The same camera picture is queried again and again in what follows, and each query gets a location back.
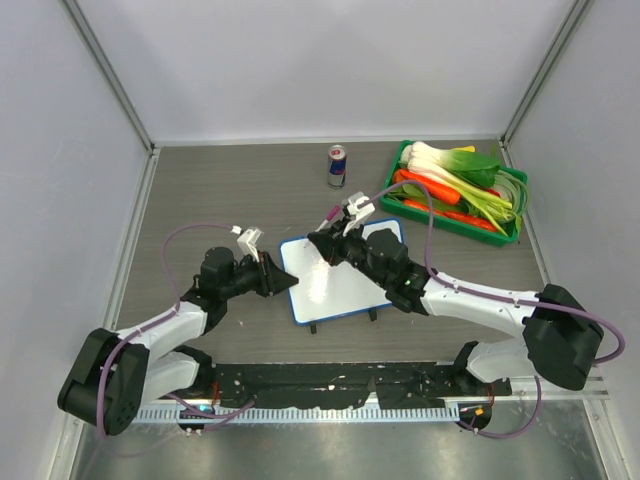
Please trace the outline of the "pink capped marker pen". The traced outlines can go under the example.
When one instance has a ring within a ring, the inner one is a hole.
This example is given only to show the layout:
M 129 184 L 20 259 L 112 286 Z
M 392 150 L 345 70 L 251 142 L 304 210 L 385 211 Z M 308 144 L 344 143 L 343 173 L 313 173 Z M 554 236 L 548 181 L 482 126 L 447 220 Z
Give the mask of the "pink capped marker pen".
M 315 229 L 315 231 L 318 232 L 326 228 L 341 211 L 342 211 L 342 207 L 340 204 L 334 205 L 332 209 L 327 213 L 325 218 L 322 220 L 320 225 Z

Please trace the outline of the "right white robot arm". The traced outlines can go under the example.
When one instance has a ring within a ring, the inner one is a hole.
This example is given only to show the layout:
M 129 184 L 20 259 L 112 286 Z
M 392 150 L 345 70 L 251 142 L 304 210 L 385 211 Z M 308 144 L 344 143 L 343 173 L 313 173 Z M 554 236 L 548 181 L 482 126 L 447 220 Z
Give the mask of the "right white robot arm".
M 566 390 L 584 388 L 604 331 L 584 318 L 566 289 L 548 284 L 541 292 L 507 291 L 431 273 L 410 259 L 407 246 L 388 228 L 365 234 L 338 221 L 307 238 L 329 265 L 349 264 L 402 312 L 457 318 L 508 335 L 506 341 L 464 346 L 451 371 L 460 393 L 529 375 Z

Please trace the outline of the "blue framed whiteboard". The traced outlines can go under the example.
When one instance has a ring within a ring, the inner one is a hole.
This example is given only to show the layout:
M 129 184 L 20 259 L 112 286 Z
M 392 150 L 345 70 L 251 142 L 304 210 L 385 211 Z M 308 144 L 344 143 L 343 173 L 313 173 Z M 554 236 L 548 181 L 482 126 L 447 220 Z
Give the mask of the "blue framed whiteboard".
M 385 292 L 347 263 L 330 266 L 304 237 L 283 241 L 279 252 L 284 271 L 298 278 L 288 290 L 293 322 L 317 323 L 389 307 Z

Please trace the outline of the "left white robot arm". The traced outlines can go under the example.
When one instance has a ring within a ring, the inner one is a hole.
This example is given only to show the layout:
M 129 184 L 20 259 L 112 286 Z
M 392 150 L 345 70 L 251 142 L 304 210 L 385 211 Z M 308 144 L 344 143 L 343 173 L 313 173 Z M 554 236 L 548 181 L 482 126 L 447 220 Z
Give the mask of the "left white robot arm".
M 229 300 L 246 293 L 268 298 L 298 282 L 267 252 L 235 259 L 228 248 L 208 250 L 177 305 L 135 327 L 89 333 L 58 394 L 58 408 L 115 436 L 142 406 L 169 393 L 205 397 L 213 385 L 212 359 L 188 341 L 215 328 Z

